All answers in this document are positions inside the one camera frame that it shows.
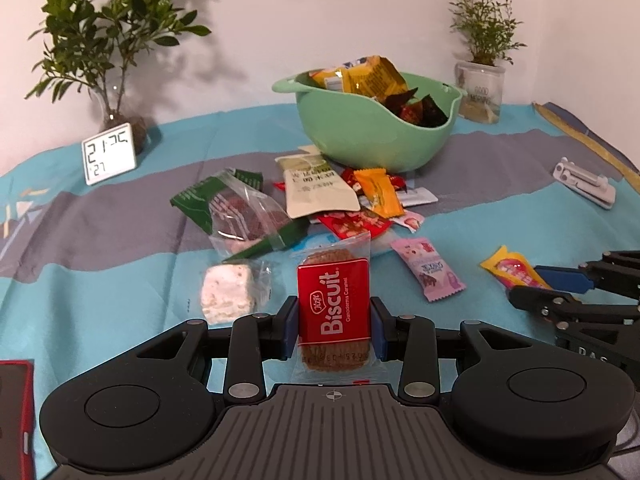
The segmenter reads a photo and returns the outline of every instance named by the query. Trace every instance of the smartphone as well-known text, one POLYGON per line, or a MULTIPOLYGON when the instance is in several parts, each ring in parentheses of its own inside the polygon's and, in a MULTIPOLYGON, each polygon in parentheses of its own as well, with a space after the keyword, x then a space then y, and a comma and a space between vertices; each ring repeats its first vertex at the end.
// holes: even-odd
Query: smartphone
POLYGON ((33 480, 33 364, 0 361, 0 479, 33 480))

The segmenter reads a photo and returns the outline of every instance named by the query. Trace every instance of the pink candy wrapper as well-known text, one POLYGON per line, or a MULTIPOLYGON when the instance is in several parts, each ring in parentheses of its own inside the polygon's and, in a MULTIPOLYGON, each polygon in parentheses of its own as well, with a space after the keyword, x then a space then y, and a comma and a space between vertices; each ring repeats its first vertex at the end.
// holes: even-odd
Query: pink candy wrapper
POLYGON ((391 243, 424 287, 429 301, 437 301, 466 289, 427 238, 400 238, 391 243))
POLYGON ((402 216, 397 216, 395 218, 392 218, 392 220, 396 224, 401 225, 402 227, 406 227, 407 229, 409 229, 409 231, 415 233, 418 229, 420 229, 422 222, 424 222, 424 216, 418 213, 414 213, 413 211, 407 211, 405 209, 402 216))

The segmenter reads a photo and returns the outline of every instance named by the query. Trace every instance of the potted plant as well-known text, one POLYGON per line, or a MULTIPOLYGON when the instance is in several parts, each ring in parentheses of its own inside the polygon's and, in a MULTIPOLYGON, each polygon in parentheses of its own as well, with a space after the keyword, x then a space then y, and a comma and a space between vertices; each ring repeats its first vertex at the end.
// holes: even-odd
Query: potted plant
POLYGON ((96 9, 93 0, 47 0, 44 27, 31 34, 50 35, 44 57, 33 70, 42 69, 36 86, 26 95, 51 90, 52 102, 62 99, 73 85, 86 87, 102 105, 100 131, 131 123, 136 153, 146 140, 144 121, 124 112, 127 75, 142 51, 155 46, 176 46, 181 34, 206 36, 211 31, 194 25, 197 10, 185 12, 174 0, 109 0, 96 9))
POLYGON ((513 64, 510 50, 527 46, 513 40, 517 22, 511 17, 511 0, 456 0, 451 2, 451 27, 462 33, 472 56, 471 62, 456 64, 456 84, 467 92, 460 115, 480 123, 497 123, 504 85, 503 66, 513 64))

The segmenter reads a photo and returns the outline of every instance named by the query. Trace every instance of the white plastic clip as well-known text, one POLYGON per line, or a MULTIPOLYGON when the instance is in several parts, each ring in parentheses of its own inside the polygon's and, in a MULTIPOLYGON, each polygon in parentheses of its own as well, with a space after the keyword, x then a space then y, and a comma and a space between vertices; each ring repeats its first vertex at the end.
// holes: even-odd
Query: white plastic clip
POLYGON ((554 179, 604 209, 611 209, 616 201, 616 188, 606 176, 583 170, 569 162, 565 156, 556 164, 554 179))

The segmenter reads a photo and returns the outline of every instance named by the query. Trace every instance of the white wall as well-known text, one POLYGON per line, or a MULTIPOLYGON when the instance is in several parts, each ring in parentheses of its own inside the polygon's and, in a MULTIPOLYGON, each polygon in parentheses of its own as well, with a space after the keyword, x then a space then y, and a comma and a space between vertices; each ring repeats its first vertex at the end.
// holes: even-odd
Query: white wall
POLYGON ((548 0, 534 88, 640 166, 640 0, 548 0))
MULTIPOLYGON (((131 73, 133 102, 157 123, 217 110, 292 102, 271 92, 277 79, 368 54, 401 70, 453 82, 450 0, 192 0, 214 34, 163 50, 131 73)), ((506 80, 505 102, 531 100, 542 31, 543 0, 514 0, 525 23, 506 80)), ((62 102, 25 101, 37 81, 31 66, 41 40, 26 41, 42 20, 44 0, 0 0, 0 174, 35 153, 97 132, 86 94, 62 102)))

